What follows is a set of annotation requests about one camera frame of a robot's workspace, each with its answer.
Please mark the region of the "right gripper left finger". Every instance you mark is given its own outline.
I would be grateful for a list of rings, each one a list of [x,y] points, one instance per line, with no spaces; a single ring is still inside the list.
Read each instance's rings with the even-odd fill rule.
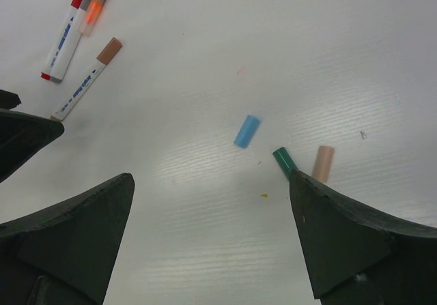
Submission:
[[[102,304],[134,190],[122,173],[1,224],[1,303]]]

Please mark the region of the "green pen cap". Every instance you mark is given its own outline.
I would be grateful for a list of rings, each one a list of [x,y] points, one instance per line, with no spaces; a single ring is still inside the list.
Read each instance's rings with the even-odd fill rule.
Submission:
[[[285,147],[276,149],[272,155],[287,179],[290,179],[290,175],[293,171],[298,170],[298,167]]]

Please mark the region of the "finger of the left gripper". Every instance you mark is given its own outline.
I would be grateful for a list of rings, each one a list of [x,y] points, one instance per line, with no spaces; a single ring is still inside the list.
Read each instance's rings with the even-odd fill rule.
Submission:
[[[19,104],[17,94],[1,91],[1,181],[64,133],[58,121],[15,111]]]

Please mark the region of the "peach pen cap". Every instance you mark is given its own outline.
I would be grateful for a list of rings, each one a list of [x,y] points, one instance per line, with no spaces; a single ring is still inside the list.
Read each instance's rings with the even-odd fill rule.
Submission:
[[[318,153],[313,166],[312,178],[326,183],[330,174],[330,168],[333,163],[335,148],[322,145],[318,149]]]

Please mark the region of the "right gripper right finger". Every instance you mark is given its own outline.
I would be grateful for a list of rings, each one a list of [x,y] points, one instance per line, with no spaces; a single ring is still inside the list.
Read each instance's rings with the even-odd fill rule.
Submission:
[[[297,170],[290,202],[322,304],[436,303],[436,228],[381,212]]]

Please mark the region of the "blue pen cap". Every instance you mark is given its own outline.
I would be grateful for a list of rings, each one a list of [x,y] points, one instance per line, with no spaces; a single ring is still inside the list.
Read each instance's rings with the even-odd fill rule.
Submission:
[[[234,145],[240,148],[247,148],[259,125],[260,120],[256,116],[248,115],[234,139]]]

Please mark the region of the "brown capped marker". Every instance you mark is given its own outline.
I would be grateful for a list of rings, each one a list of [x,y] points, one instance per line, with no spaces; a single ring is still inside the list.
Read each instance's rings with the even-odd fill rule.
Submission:
[[[122,43],[117,38],[112,38],[96,57],[93,66],[88,69],[81,82],[68,92],[66,99],[51,114],[50,119],[63,121],[121,48]]]

